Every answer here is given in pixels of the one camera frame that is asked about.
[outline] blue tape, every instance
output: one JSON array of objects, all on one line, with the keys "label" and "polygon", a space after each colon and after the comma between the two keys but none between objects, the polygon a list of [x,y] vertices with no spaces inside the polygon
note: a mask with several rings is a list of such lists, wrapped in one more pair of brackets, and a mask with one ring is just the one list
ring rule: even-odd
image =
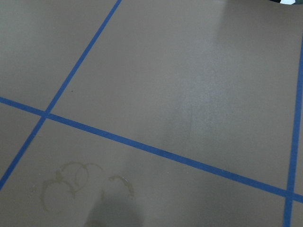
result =
[{"label": "blue tape", "polygon": [[6,105],[9,105],[9,106],[12,106],[12,107],[18,108],[20,110],[24,110],[26,112],[33,113],[33,114],[36,114],[39,116],[42,116],[44,114],[44,111],[42,111],[42,110],[38,110],[31,106],[17,103],[15,101],[12,101],[12,100],[9,100],[9,99],[3,98],[3,97],[0,97],[0,103],[4,103]]},{"label": "blue tape", "polygon": [[203,171],[206,171],[206,172],[209,172],[209,173],[212,173],[212,174],[215,174],[215,175],[218,175],[218,176],[221,176],[221,177],[224,177],[229,180],[233,180],[233,181],[245,184],[245,185],[249,185],[251,187],[258,188],[258,189],[261,189],[261,190],[264,190],[264,191],[267,191],[267,192],[270,192],[270,193],[273,193],[273,194],[276,194],[279,196],[286,197],[286,195],[288,193],[286,190],[271,186],[269,184],[262,183],[262,182],[259,182],[256,180],[252,180],[250,178],[247,178],[247,177],[244,177],[241,175],[237,175],[237,174],[225,171],[223,169],[219,169],[217,167],[209,166],[207,164],[204,164],[204,163],[201,163],[198,161],[194,161],[192,159],[189,159],[189,158],[186,158],[186,157],[183,157],[180,155],[176,155],[176,154],[173,154],[173,153],[170,153],[170,152],[167,152],[167,151],[164,151],[164,150],[161,150],[161,149],[158,149],[158,148],[155,148],[155,147],[152,147],[152,146],[149,146],[149,145],[146,145],[146,144],[134,141],[134,140],[130,140],[128,138],[118,136],[118,135],[112,134],[110,132],[103,131],[103,130],[100,130],[100,129],[97,129],[97,128],[94,128],[94,127],[91,127],[91,126],[88,126],[88,125],[85,125],[85,124],[82,124],[79,122],[75,122],[70,119],[66,119],[66,118],[63,118],[63,117],[60,117],[60,116],[57,116],[54,114],[49,114],[48,118],[53,121],[60,122],[60,123],[66,124],[68,126],[71,126],[71,127],[74,127],[74,128],[77,128],[77,129],[80,129],[80,130],[83,130],[83,131],[86,131],[86,132],[89,132],[89,133],[92,133],[92,134],[95,134],[98,136],[102,136],[104,138],[131,146],[131,147],[134,147],[134,148],[137,148],[140,150],[147,151],[147,152],[155,154],[157,156],[168,158],[170,160],[191,166],[193,168],[201,169]]},{"label": "blue tape", "polygon": [[91,48],[93,47],[93,45],[95,44],[95,42],[97,41],[97,39],[99,38],[99,36],[101,35],[102,31],[104,30],[105,26],[107,25],[107,23],[111,19],[112,15],[116,11],[116,9],[118,8],[118,6],[119,6],[120,3],[121,3],[121,0],[117,0],[117,2],[115,3],[115,5],[111,9],[111,11],[108,13],[107,17],[103,21],[102,25],[100,26],[100,28],[96,32],[96,34],[91,39],[90,43],[85,48],[85,50],[82,53],[82,55],[79,57],[79,59],[76,62],[75,66],[72,68],[71,72],[69,73],[69,75],[67,76],[67,78],[65,79],[65,81],[63,82],[63,84],[61,85],[61,87],[59,88],[57,94],[54,96],[54,98],[52,99],[52,101],[49,104],[48,108],[46,109],[45,112],[47,114],[49,114],[51,112],[51,110],[53,109],[53,107],[58,102],[59,98],[61,97],[62,93],[66,89],[67,85],[69,84],[69,82],[71,81],[71,79],[73,78],[73,76],[75,75],[75,73],[77,72],[78,68],[80,67],[80,65],[82,64],[82,62],[86,58],[86,56],[88,55],[89,51],[91,50]]},{"label": "blue tape", "polygon": [[78,68],[80,67],[80,65],[82,64],[82,62],[86,58],[86,56],[88,55],[88,53],[91,50],[92,46],[95,44],[96,40],[98,39],[98,37],[100,36],[100,34],[102,33],[102,31],[104,30],[105,26],[109,22],[110,18],[112,17],[112,15],[114,14],[115,10],[118,8],[118,6],[119,6],[120,3],[121,3],[121,0],[117,0],[117,2],[115,3],[115,5],[111,9],[111,11],[108,13],[107,17],[103,21],[102,25],[100,26],[100,28],[96,32],[96,34],[94,35],[94,37],[92,38],[92,40],[90,41],[90,43],[88,44],[88,46],[85,48],[85,50],[82,53],[82,55],[79,57],[79,59],[76,62],[75,66],[72,68],[71,72],[69,73],[69,75],[67,76],[67,78],[65,79],[65,81],[63,82],[63,84],[61,85],[61,87],[59,88],[58,92],[56,93],[56,95],[54,96],[54,98],[51,100],[51,102],[48,105],[48,107],[47,107],[47,109],[46,109],[45,112],[42,112],[42,114],[41,114],[41,112],[36,111],[32,107],[28,108],[28,106],[26,106],[26,105],[18,104],[18,103],[13,102],[13,101],[10,102],[9,100],[2,98],[2,100],[1,100],[2,103],[6,102],[6,104],[8,104],[8,105],[11,105],[11,106],[15,105],[17,107],[20,107],[20,108],[26,110],[26,111],[29,110],[29,111],[35,112],[35,114],[40,113],[41,114],[41,118],[38,121],[37,125],[32,130],[32,132],[30,133],[30,135],[27,138],[27,140],[24,142],[23,146],[21,147],[21,149],[19,150],[19,152],[17,153],[17,155],[15,156],[15,158],[13,159],[13,161],[10,163],[10,165],[7,168],[6,172],[4,173],[3,177],[1,178],[1,180],[0,180],[0,190],[2,189],[2,187],[4,186],[4,184],[6,183],[6,181],[8,180],[9,176],[11,175],[11,173],[14,171],[16,165],[18,164],[18,162],[20,161],[20,159],[24,155],[24,153],[25,153],[26,149],[28,148],[29,144],[33,141],[33,139],[35,138],[36,134],[39,132],[39,130],[42,127],[43,123],[45,122],[47,116],[49,115],[49,113],[51,112],[51,110],[53,109],[53,107],[56,105],[56,103],[58,102],[59,98],[61,97],[62,93],[64,92],[64,90],[68,86],[68,84],[71,81],[72,77],[77,72]]},{"label": "blue tape", "polygon": [[[297,93],[296,93],[295,110],[294,110],[292,147],[290,153],[290,162],[289,162],[288,180],[287,180],[287,190],[292,194],[294,193],[295,174],[297,168],[301,111],[302,111],[302,90],[303,90],[303,38],[301,45],[301,56],[299,63]],[[291,226],[292,209],[293,209],[293,196],[289,195],[286,197],[285,206],[284,206],[284,222],[283,222],[284,227]]]}]

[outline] stain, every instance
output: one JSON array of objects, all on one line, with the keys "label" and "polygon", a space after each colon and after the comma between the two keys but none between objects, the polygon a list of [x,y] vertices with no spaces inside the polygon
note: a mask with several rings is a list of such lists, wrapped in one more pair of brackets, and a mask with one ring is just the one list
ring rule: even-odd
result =
[{"label": "stain", "polygon": [[[62,173],[69,166],[73,166],[73,165],[77,165],[79,167],[77,168],[77,170],[76,170],[76,172],[74,174],[73,181],[70,182],[70,181],[64,179],[64,177],[62,176]],[[45,204],[45,195],[46,195],[47,189],[50,186],[52,186],[52,185],[54,185],[56,183],[58,183],[58,184],[65,184],[69,188],[68,191],[67,191],[67,193],[71,194],[72,198],[75,199],[76,193],[79,192],[80,190],[82,190],[86,186],[86,184],[88,183],[88,181],[89,181],[88,166],[95,166],[98,169],[102,170],[102,168],[100,166],[98,166],[97,164],[94,164],[94,163],[83,164],[81,162],[68,162],[68,163],[65,163],[62,166],[60,166],[60,170],[57,170],[55,172],[55,179],[48,179],[48,180],[43,181],[43,183],[42,183],[42,190],[41,190],[41,194],[40,194],[40,202],[42,204],[43,210],[49,212],[49,209],[47,208],[47,205]],[[78,180],[78,174],[79,174],[79,171],[81,169],[84,169],[84,171],[87,174],[86,180],[85,180],[85,182],[82,185],[80,185],[79,180]]]},{"label": "stain", "polygon": [[54,185],[56,183],[58,183],[58,184],[65,184],[69,188],[69,190],[67,191],[67,193],[70,193],[71,196],[73,198],[75,198],[75,193],[76,192],[75,192],[73,186],[68,181],[66,181],[66,180],[63,179],[63,177],[62,177],[62,175],[61,175],[61,173],[60,173],[59,170],[56,171],[55,175],[56,175],[55,179],[49,179],[49,180],[43,181],[43,183],[42,183],[42,191],[41,191],[41,194],[40,194],[40,202],[42,204],[42,207],[43,207],[44,211],[47,211],[47,212],[49,212],[49,210],[48,210],[48,208],[47,208],[47,206],[45,204],[45,194],[46,194],[47,189],[50,186],[52,186],[52,185]]},{"label": "stain", "polygon": [[134,197],[134,188],[133,185],[124,177],[119,175],[114,175],[108,178],[109,181],[114,181],[115,179],[119,179],[122,183],[128,188],[128,196]]},{"label": "stain", "polygon": [[[74,175],[74,179],[73,179],[73,183],[75,184],[75,186],[77,186],[78,188],[75,189],[75,192],[78,192],[80,191],[81,189],[83,189],[86,184],[88,183],[89,181],[89,170],[88,170],[88,166],[95,166],[97,167],[98,169],[100,170],[103,170],[100,166],[98,166],[97,164],[94,164],[94,163],[86,163],[86,164],[83,164],[81,162],[68,162],[68,163],[65,163],[63,164],[60,169],[61,169],[61,172],[63,173],[68,167],[70,166],[79,166],[78,169],[76,170],[76,173]],[[83,185],[81,185],[79,183],[79,178],[78,178],[78,175],[79,175],[79,171],[80,170],[84,170],[86,172],[86,179],[85,179],[85,182]]]},{"label": "stain", "polygon": [[[83,164],[81,162],[68,162],[59,167],[59,170],[55,171],[55,177],[53,179],[48,179],[43,181],[42,183],[42,189],[41,189],[41,194],[40,194],[40,202],[43,207],[43,210],[46,212],[50,212],[46,203],[45,203],[45,198],[47,195],[47,190],[49,189],[50,186],[53,186],[55,184],[60,184],[60,185],[66,185],[67,187],[67,193],[71,195],[73,199],[76,198],[76,194],[81,191],[89,182],[89,171],[91,170],[91,167],[95,167],[99,169],[100,171],[103,171],[102,167],[98,166],[97,164],[94,163],[86,163]],[[69,171],[71,171],[72,179],[66,179],[64,177],[64,172],[67,171],[68,173],[68,168],[72,167]],[[81,170],[84,170],[86,173],[85,180],[80,182],[80,177],[79,173]],[[108,178],[109,181],[115,181],[115,180],[120,180],[124,186],[128,189],[128,196],[129,197],[134,197],[134,188],[133,185],[124,177],[119,176],[119,175],[113,175]],[[30,193],[34,193],[37,191],[37,187],[34,185],[33,187],[30,188]],[[101,201],[105,200],[106,197],[106,192],[101,188],[100,189],[100,194],[101,194]],[[85,224],[85,227],[104,227],[105,225],[98,222],[98,221],[89,221]]]}]

